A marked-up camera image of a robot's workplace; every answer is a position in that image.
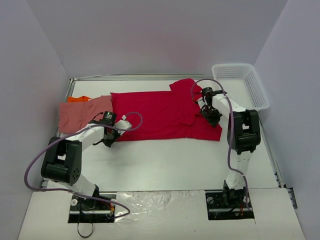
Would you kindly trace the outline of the red t-shirt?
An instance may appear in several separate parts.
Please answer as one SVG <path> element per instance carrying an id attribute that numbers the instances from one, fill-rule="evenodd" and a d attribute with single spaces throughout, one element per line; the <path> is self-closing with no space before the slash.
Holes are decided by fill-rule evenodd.
<path id="1" fill-rule="evenodd" d="M 201 115 L 196 101 L 202 88 L 191 78 L 170 84 L 169 91 L 111 93 L 117 120 L 126 119 L 137 127 L 119 141 L 145 141 L 190 138 L 220 141 L 222 128 L 212 126 Z"/>

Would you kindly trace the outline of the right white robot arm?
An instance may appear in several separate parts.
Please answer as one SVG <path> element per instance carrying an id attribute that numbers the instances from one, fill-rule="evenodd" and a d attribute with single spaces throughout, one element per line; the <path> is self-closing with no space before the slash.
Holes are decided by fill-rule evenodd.
<path id="1" fill-rule="evenodd" d="M 239 105 L 224 90 L 205 87 L 201 96 L 204 105 L 200 113 L 210 125 L 217 126 L 222 116 L 228 118 L 228 174 L 223 183 L 222 202 L 230 208 L 241 201 L 248 205 L 248 166 L 253 152 L 261 143 L 258 112 Z"/>

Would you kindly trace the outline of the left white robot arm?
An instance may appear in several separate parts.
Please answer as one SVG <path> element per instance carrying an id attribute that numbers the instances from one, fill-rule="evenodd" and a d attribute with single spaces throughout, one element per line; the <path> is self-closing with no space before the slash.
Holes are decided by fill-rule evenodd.
<path id="1" fill-rule="evenodd" d="M 100 143 L 111 147 L 132 128 L 126 115 L 119 121 L 116 121 L 116 117 L 115 113 L 105 111 L 100 120 L 92 119 L 75 133 L 52 137 L 48 149 L 44 152 L 41 176 L 63 185 L 67 192 L 76 195 L 78 202 L 89 210 L 94 210 L 106 202 L 100 196 L 99 187 L 82 174 L 82 155 L 88 147 Z"/>

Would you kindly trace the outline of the pink folded t-shirt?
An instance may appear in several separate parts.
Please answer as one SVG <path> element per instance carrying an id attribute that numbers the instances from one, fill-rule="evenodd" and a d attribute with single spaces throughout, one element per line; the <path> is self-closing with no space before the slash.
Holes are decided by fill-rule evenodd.
<path id="1" fill-rule="evenodd" d="M 88 101 L 62 102 L 59 104 L 58 130 L 64 134 L 76 133 L 90 121 L 101 119 L 104 112 L 112 111 L 110 95 L 102 95 Z"/>

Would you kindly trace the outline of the white plastic basket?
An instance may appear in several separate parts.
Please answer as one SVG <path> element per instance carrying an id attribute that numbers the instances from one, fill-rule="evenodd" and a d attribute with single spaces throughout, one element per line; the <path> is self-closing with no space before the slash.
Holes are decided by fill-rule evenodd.
<path id="1" fill-rule="evenodd" d="M 257 111 L 270 107 L 270 101 L 255 68 L 248 63 L 215 64 L 211 68 L 229 97 L 247 109 Z"/>

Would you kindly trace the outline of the orange folded t-shirt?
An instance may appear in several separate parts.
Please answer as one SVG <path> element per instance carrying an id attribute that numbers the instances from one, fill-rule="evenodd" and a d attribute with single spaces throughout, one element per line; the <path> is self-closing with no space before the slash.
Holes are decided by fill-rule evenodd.
<path id="1" fill-rule="evenodd" d="M 67 98 L 67 102 L 68 103 L 78 103 L 78 102 L 88 102 L 90 101 L 92 98 L 88 97 L 88 96 L 80 96 L 80 97 L 72 97 L 69 96 Z"/>

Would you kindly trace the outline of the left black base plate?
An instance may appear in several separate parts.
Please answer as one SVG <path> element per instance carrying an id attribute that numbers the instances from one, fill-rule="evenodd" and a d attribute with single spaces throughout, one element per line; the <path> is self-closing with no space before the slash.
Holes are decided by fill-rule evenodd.
<path id="1" fill-rule="evenodd" d="M 68 223 L 99 224 L 115 221 L 115 204 L 72 195 Z"/>

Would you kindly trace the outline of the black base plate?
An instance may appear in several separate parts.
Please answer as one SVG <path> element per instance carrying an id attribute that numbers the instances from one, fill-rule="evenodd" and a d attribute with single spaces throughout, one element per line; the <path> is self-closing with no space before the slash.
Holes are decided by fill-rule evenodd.
<path id="1" fill-rule="evenodd" d="M 99 224 L 115 221 L 115 204 L 72 195 L 68 223 Z"/>
<path id="2" fill-rule="evenodd" d="M 227 203 L 221 190 L 205 191 L 207 218 L 209 221 L 253 220 L 252 204 L 245 195 Z"/>

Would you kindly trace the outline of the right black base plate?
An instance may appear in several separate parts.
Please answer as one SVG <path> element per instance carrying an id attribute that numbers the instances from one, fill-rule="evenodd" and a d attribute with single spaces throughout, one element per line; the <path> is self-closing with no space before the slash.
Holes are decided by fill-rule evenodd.
<path id="1" fill-rule="evenodd" d="M 253 220 L 252 204 L 245 195 L 227 203 L 221 190 L 205 191 L 207 218 L 209 221 Z"/>

